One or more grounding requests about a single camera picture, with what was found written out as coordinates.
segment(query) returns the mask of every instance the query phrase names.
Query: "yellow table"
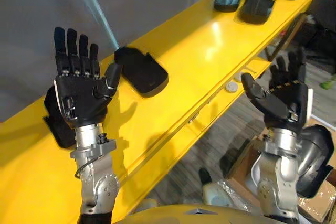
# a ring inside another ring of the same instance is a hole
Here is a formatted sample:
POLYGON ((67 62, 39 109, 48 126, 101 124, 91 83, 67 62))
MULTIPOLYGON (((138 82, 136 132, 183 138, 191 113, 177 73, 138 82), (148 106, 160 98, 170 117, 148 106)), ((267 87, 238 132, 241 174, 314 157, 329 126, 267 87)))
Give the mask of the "yellow table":
MULTIPOLYGON (((167 87, 142 98, 121 80, 104 130, 120 191, 113 221, 123 218, 242 94, 223 89, 242 69, 259 76, 269 62, 256 57, 311 0, 276 0, 264 25, 240 22, 201 0, 131 45, 149 51, 169 73, 167 87)), ((101 62, 104 72, 112 56, 101 62)), ((70 150, 60 149, 42 117, 40 98, 1 126, 0 223, 76 223, 80 181, 70 150)))

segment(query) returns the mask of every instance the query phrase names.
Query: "robot forearm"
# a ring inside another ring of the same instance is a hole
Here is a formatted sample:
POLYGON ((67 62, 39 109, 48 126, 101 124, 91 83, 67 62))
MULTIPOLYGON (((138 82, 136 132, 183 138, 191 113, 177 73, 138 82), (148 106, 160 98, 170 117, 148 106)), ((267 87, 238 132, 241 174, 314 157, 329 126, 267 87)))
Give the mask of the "robot forearm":
POLYGON ((106 138, 101 124, 76 128, 76 150, 70 156, 77 163, 75 176, 82 182, 81 219, 83 215, 111 216, 118 193, 110 154, 115 148, 115 140, 106 138))
POLYGON ((274 129, 272 134, 272 138, 265 139, 260 158, 258 196, 261 208, 265 216, 295 223, 299 218, 296 135, 283 129, 274 129))

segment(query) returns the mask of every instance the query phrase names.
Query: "gray wall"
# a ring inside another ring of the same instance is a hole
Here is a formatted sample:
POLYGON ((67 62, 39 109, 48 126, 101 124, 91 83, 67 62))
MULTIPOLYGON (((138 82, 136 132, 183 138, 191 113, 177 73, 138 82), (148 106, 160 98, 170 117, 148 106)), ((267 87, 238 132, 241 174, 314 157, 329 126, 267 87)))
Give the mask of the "gray wall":
MULTIPOLYGON (((197 0, 98 0, 119 44, 125 45, 197 0)), ((84 0, 0 0, 0 121, 44 95, 56 75, 55 26, 72 27, 113 53, 84 0)))

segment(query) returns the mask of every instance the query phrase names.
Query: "white cap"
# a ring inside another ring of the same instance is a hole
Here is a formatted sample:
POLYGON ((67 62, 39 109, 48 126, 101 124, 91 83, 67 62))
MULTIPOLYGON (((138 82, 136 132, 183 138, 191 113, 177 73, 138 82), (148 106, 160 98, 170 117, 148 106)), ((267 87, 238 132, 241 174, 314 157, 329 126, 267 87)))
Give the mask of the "white cap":
POLYGON ((238 90, 238 88, 239 88, 238 84, 235 83, 234 81, 229 82, 225 86, 226 91, 228 91, 230 93, 235 93, 238 90))

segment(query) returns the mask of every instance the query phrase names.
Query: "white round object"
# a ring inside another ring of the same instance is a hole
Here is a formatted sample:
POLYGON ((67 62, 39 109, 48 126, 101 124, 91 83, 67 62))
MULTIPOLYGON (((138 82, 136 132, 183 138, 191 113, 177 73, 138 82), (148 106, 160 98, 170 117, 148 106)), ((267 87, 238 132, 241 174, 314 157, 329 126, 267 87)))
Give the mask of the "white round object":
POLYGON ((227 92, 230 92, 230 93, 235 93, 237 92, 239 86, 237 83, 231 81, 229 82, 226 86, 225 86, 225 89, 227 92))
POLYGON ((235 81, 241 82, 241 76, 244 72, 238 72, 235 74, 235 81))

